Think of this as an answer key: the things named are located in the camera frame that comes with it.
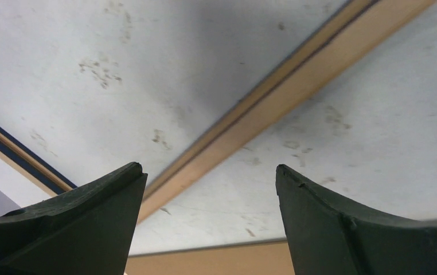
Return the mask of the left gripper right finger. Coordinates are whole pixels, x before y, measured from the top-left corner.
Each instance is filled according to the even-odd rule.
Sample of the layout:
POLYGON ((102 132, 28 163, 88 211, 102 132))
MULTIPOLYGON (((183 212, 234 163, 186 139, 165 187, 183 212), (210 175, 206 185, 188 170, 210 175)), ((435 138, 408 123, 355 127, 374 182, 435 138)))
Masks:
POLYGON ((276 168, 296 274, 437 274, 437 220, 388 214, 276 168))

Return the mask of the clear acrylic glass sheet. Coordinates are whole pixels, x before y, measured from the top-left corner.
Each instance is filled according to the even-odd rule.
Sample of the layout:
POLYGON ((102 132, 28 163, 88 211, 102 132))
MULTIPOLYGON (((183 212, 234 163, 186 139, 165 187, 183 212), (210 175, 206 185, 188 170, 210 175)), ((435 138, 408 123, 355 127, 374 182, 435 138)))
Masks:
POLYGON ((0 127, 74 184, 157 176, 342 1, 0 1, 0 127))

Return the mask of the blue wooden picture frame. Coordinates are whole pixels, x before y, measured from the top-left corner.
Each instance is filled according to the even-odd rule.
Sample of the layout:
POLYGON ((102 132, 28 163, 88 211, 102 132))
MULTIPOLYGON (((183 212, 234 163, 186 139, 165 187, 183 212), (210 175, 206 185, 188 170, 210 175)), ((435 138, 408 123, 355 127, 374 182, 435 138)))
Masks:
MULTIPOLYGON (((148 217, 347 67, 432 5, 432 1, 342 1, 342 5, 157 176, 146 191, 148 217)), ((58 193, 72 183, 8 133, 0 141, 58 193)))

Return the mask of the brown cardboard backing board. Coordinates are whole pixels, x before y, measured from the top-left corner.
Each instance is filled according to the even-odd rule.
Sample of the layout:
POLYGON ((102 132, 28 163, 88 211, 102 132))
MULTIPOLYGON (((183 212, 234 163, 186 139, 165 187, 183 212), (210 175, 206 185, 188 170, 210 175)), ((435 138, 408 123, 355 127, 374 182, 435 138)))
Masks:
POLYGON ((294 274, 286 241, 130 257, 126 274, 294 274))

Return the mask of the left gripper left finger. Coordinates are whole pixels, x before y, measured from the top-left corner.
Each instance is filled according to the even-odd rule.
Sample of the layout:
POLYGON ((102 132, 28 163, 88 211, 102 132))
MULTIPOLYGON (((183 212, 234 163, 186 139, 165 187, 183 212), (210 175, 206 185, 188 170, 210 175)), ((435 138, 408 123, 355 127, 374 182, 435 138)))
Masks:
POLYGON ((123 274, 146 181, 131 162, 0 216, 0 274, 123 274))

